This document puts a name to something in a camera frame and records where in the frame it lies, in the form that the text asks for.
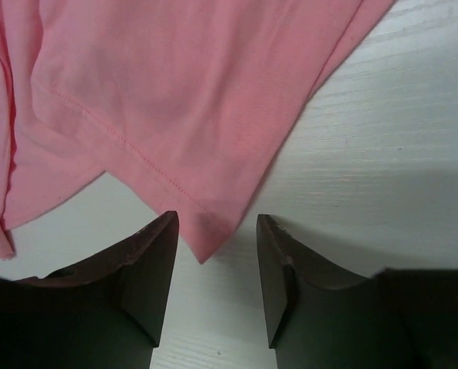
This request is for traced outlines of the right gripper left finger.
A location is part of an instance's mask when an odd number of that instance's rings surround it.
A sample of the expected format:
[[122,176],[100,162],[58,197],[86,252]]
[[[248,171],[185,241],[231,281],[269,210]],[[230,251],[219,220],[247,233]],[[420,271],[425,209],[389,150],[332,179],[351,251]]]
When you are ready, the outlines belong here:
[[178,249],[168,211],[44,278],[0,278],[0,368],[147,368]]

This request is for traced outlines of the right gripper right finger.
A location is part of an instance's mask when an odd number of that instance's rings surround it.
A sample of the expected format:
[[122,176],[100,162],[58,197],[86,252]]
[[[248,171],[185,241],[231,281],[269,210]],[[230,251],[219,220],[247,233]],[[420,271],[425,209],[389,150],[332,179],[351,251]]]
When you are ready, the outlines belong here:
[[458,270],[348,271],[257,218],[267,339],[280,368],[458,368]]

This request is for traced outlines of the pink t shirt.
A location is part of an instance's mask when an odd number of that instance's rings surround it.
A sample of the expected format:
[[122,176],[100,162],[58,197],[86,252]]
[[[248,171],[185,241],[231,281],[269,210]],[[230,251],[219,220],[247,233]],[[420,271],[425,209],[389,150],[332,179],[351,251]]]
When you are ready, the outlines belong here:
[[389,1],[0,1],[0,258],[7,231],[103,173],[205,262],[305,104]]

